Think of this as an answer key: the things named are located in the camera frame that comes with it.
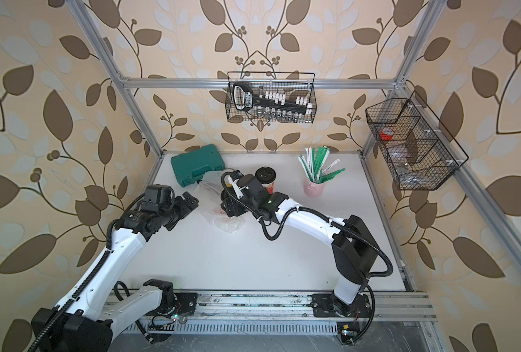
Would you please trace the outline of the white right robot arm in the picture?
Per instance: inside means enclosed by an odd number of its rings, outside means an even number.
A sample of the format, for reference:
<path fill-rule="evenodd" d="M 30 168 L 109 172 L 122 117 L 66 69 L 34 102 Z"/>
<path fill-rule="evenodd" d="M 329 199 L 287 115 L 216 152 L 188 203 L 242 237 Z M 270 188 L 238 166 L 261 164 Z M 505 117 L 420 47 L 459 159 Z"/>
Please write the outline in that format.
<path fill-rule="evenodd" d="M 291 227 L 329 246 L 340 274 L 332 295 L 343 305 L 353 304 L 371 279 L 393 274 L 392 261 L 360 217 L 351 215 L 342 219 L 325 215 L 286 194 L 269 192 L 253 174 L 224 172 L 220 183 L 221 208 L 228 217 L 251 214 L 267 240 L 276 241 L 286 227 Z"/>

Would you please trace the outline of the red cup black lid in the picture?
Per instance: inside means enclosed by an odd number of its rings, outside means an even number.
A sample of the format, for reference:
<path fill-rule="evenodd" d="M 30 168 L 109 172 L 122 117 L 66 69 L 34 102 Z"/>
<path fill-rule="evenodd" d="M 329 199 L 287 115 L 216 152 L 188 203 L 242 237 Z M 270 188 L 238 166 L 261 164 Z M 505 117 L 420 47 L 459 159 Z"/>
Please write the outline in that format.
<path fill-rule="evenodd" d="M 227 213 L 220 205 L 215 205 L 212 209 L 212 214 L 215 216 L 227 216 Z"/>
<path fill-rule="evenodd" d="M 257 169 L 255 176 L 269 193 L 272 194 L 274 192 L 277 175 L 276 171 L 272 169 L 272 167 L 261 167 Z"/>

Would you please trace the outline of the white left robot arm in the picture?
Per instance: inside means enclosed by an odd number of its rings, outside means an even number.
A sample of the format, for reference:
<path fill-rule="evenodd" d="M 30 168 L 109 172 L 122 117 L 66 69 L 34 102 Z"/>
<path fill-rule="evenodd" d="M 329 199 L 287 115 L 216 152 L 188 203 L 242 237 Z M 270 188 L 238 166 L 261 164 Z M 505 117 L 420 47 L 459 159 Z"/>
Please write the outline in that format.
<path fill-rule="evenodd" d="M 121 218 L 112 221 L 106 245 L 77 284 L 52 308 L 41 308 L 32 319 L 35 340 L 30 351 L 107 351 L 114 339 L 152 312 L 172 322 L 183 317 L 171 282 L 148 280 L 135 293 L 106 307 L 128 264 L 162 228 L 174 227 L 199 205 L 185 192 L 177 196 L 169 186 L 151 185 Z"/>

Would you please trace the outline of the clear plastic carrier bag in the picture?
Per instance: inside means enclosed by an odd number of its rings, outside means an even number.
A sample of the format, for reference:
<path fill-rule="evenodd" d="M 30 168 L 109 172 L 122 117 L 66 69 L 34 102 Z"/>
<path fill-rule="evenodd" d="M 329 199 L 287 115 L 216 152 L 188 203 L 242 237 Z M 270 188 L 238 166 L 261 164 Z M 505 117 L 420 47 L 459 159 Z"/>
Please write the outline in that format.
<path fill-rule="evenodd" d="M 199 207 L 203 218 L 211 225 L 226 233 L 237 233 L 244 224 L 240 218 L 230 218 L 222 209 L 221 183 L 222 171 L 206 172 L 194 190 L 194 196 L 199 199 Z"/>

